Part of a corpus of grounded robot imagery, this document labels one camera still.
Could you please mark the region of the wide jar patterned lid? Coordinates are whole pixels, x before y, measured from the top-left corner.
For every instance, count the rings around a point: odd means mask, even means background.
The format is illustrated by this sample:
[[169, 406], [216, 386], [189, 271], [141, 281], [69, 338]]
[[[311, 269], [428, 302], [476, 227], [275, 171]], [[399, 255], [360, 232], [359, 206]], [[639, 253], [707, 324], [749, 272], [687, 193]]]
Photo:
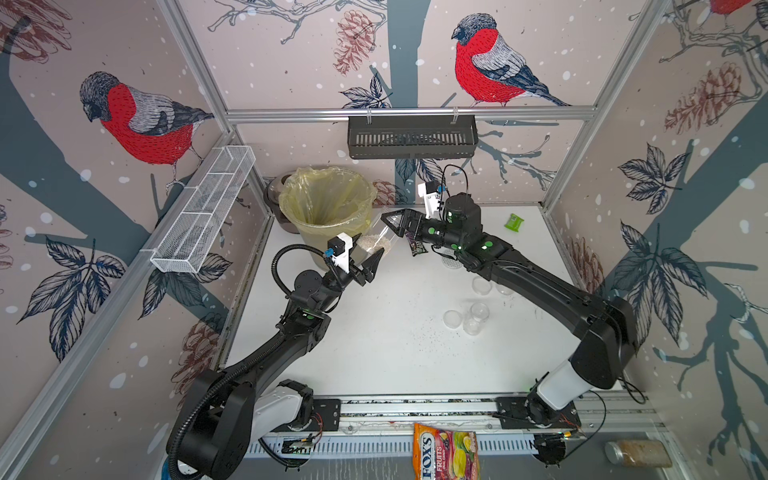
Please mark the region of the wide jar patterned lid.
[[362, 262], [379, 250], [383, 250], [383, 255], [386, 256], [397, 240], [398, 237], [386, 224], [377, 222], [368, 233], [358, 239], [354, 259], [356, 262]]

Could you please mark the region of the clear jar lid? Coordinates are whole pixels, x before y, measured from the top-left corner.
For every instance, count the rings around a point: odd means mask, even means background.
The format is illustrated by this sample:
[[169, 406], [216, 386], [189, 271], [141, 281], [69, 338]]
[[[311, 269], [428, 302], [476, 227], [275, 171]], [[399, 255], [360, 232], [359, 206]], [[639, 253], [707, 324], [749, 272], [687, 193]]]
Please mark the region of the clear jar lid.
[[472, 289], [476, 294], [485, 296], [490, 294], [490, 292], [493, 289], [493, 286], [490, 281], [482, 277], [476, 276], [472, 280]]
[[443, 323], [449, 329], [458, 329], [464, 321], [463, 313], [456, 310], [447, 310], [443, 314]]

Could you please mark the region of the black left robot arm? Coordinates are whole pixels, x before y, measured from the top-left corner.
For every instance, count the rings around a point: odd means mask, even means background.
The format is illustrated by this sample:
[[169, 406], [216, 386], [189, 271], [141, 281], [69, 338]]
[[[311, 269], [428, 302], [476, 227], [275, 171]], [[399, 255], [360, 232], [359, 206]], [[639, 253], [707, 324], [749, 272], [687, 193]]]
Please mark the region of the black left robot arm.
[[312, 415], [309, 387], [284, 381], [262, 395], [288, 366], [311, 352], [324, 338], [330, 313], [347, 286], [375, 279], [385, 254], [378, 249], [361, 264], [341, 269], [332, 250], [309, 247], [323, 259], [325, 274], [305, 270], [288, 287], [278, 266], [271, 274], [287, 305], [274, 336], [239, 362], [219, 371], [206, 369], [189, 388], [166, 444], [167, 471], [172, 479], [227, 479], [242, 462], [253, 440], [290, 423], [306, 425]]

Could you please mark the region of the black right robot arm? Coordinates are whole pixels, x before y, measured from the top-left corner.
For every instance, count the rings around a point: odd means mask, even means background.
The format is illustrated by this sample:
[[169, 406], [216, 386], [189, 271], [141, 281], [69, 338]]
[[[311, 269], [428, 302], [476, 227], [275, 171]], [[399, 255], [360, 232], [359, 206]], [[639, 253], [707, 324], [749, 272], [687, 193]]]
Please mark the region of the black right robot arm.
[[467, 193], [453, 195], [435, 218], [414, 209], [382, 215], [398, 237], [412, 236], [451, 249], [465, 269], [509, 288], [553, 316], [579, 340], [558, 367], [527, 396], [530, 418], [549, 423], [577, 397], [609, 389], [639, 348], [637, 321], [628, 301], [606, 300], [581, 290], [527, 259], [507, 241], [486, 233], [481, 208]]

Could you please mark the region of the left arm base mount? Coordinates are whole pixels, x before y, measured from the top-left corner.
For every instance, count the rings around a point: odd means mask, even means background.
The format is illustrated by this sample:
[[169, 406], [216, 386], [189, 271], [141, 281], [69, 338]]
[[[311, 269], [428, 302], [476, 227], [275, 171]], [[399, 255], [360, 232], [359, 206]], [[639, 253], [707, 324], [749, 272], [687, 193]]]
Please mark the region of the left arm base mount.
[[273, 432], [334, 432], [340, 416], [340, 399], [316, 398], [308, 385], [284, 380], [256, 401], [251, 434], [259, 439]]

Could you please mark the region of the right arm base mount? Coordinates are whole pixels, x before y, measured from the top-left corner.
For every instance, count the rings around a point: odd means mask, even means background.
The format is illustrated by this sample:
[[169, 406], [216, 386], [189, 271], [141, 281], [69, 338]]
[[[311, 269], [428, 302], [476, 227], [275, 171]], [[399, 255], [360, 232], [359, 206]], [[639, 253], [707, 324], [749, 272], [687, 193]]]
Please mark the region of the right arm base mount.
[[573, 402], [564, 409], [554, 410], [546, 403], [526, 395], [500, 396], [494, 399], [498, 419], [503, 429], [579, 429], [581, 421]]

